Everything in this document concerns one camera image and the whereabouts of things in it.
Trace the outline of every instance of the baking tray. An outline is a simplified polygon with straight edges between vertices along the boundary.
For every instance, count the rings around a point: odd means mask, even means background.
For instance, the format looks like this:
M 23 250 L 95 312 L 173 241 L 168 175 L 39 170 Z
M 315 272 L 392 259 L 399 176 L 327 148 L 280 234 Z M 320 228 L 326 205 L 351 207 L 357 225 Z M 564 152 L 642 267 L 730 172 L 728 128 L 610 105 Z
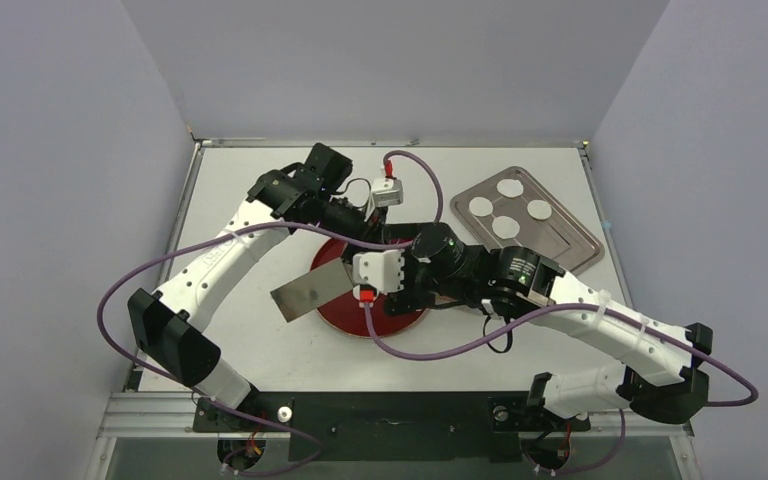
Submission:
M 497 185 L 506 179 L 519 181 L 522 194 L 510 198 L 500 193 Z M 491 214 L 478 217 L 470 212 L 469 203 L 476 197 L 484 197 L 492 203 Z M 537 220 L 528 213 L 528 204 L 533 200 L 549 203 L 552 212 L 548 219 Z M 602 242 L 520 167 L 507 168 L 455 195 L 450 206 L 458 220 L 488 249 L 514 245 L 530 248 L 576 274 L 598 262 L 605 254 Z M 510 217 L 519 224 L 519 233 L 513 238 L 499 238 L 494 233 L 493 221 L 501 216 Z

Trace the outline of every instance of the bolt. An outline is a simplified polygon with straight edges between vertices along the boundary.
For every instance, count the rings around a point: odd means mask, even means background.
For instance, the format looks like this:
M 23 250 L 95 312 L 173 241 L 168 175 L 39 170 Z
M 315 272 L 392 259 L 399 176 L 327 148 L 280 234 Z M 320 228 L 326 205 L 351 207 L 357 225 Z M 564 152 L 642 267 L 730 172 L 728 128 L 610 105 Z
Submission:
M 293 410 L 290 407 L 281 407 L 278 409 L 278 421 L 287 423 L 293 418 Z
M 508 409 L 502 405 L 497 406 L 493 409 L 493 418 L 495 418 L 497 422 L 504 422 L 508 419 Z

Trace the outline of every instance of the white circle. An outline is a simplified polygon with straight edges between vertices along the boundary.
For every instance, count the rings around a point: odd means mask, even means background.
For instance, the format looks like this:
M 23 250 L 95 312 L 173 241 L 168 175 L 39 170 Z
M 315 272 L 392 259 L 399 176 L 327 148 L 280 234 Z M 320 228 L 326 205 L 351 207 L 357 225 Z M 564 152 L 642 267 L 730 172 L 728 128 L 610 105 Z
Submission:
M 514 238 L 519 233 L 519 223 L 511 217 L 493 219 L 493 233 L 502 240 Z
M 508 198 L 516 198 L 522 195 L 525 188 L 523 188 L 522 183 L 520 183 L 519 180 L 506 178 L 500 180 L 499 183 L 496 184 L 496 190 Z
M 484 197 L 475 197 L 469 201 L 469 213 L 476 217 L 486 217 L 493 213 L 493 202 Z
M 528 202 L 528 214 L 535 220 L 546 220 L 552 216 L 552 205 L 546 200 L 532 200 Z

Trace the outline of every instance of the robotic arm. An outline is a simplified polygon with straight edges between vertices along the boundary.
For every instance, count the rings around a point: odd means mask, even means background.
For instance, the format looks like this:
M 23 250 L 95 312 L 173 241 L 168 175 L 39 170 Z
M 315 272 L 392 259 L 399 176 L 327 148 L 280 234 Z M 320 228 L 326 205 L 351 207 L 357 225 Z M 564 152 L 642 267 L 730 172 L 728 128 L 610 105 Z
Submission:
M 334 198 L 351 173 L 351 160 L 316 144 L 304 164 L 262 175 L 220 235 L 274 221 L 318 224 L 371 243 L 414 238 L 405 250 L 347 248 L 357 289 L 387 293 L 385 312 L 397 315 L 451 298 L 487 315 L 518 318 L 559 303 L 587 303 L 600 312 L 545 315 L 533 323 L 561 331 L 615 358 L 616 365 L 571 375 L 535 376 L 527 405 L 562 418 L 582 412 L 630 407 L 663 423 L 683 423 L 707 401 L 708 378 L 690 354 L 604 316 L 624 313 L 683 343 L 710 352 L 712 332 L 703 325 L 675 327 L 650 321 L 610 300 L 551 259 L 523 247 L 486 250 L 465 245 L 443 223 L 386 224 L 387 210 L 401 203 L 400 183 L 388 175 L 373 182 L 367 206 Z M 204 335 L 216 308 L 248 270 L 292 231 L 273 228 L 236 236 L 201 253 L 153 293 L 138 290 L 128 301 L 140 349 L 186 386 L 237 407 L 256 388 L 221 359 Z

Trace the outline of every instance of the red plate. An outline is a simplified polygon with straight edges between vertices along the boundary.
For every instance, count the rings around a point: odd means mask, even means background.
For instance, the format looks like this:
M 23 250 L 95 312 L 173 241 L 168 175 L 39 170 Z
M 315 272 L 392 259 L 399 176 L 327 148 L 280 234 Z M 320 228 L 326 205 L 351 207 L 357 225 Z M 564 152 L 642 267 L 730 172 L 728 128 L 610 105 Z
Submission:
M 346 242 L 329 239 L 325 245 L 319 249 L 319 252 L 313 257 L 313 263 L 310 269 L 323 265 L 338 258 L 346 247 Z M 413 325 L 419 320 L 419 317 L 425 312 L 406 313 L 390 317 L 384 314 L 384 298 L 386 295 L 379 295 L 372 305 L 372 324 L 375 325 L 375 332 L 380 337 L 386 337 L 401 332 L 405 328 Z M 352 295 L 352 292 L 344 293 L 331 300 L 317 309 L 322 319 L 331 326 L 349 335 L 355 337 L 369 338 L 369 330 L 366 328 L 366 319 L 363 310 L 358 306 L 358 301 Z

